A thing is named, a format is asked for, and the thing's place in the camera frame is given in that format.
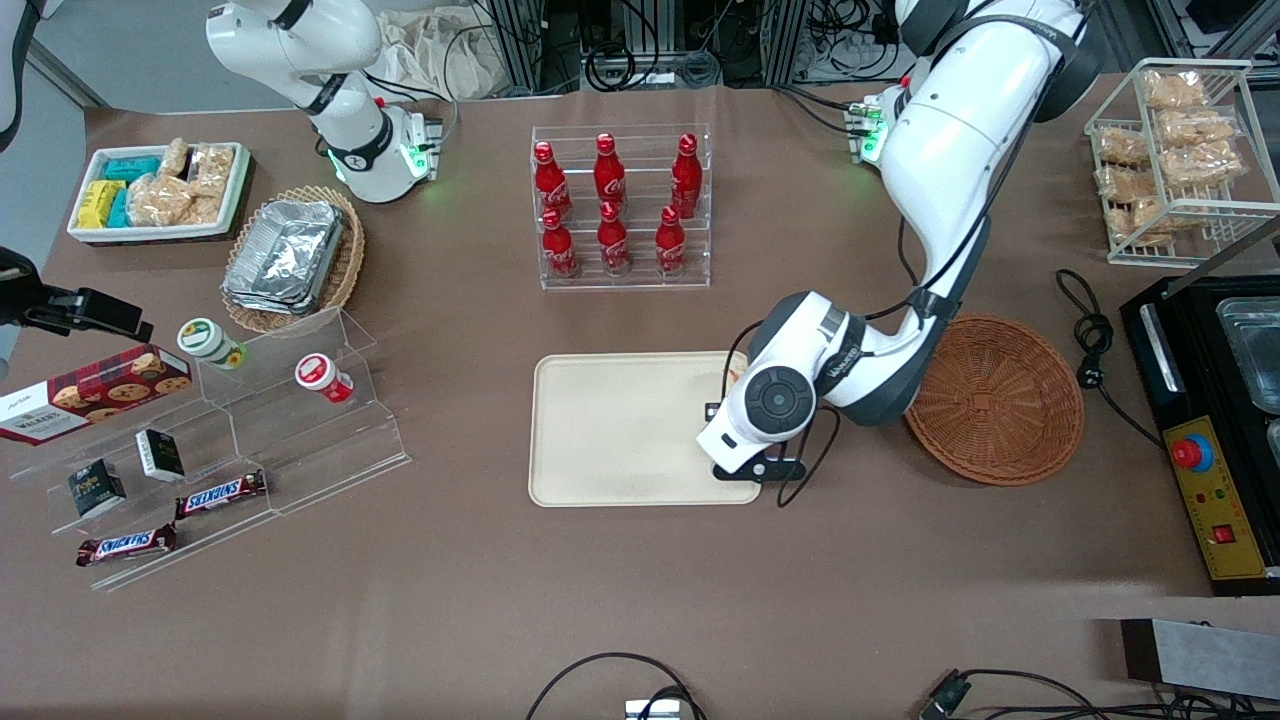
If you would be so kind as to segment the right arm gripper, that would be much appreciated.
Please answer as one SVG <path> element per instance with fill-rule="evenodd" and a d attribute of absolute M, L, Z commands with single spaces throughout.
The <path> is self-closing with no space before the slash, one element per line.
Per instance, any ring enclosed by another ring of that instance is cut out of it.
<path fill-rule="evenodd" d="M 28 328 L 60 337 L 73 331 L 97 331 L 147 343 L 154 333 L 141 307 L 91 288 L 44 288 L 27 256 L 1 247 L 1 324 L 24 322 Z"/>

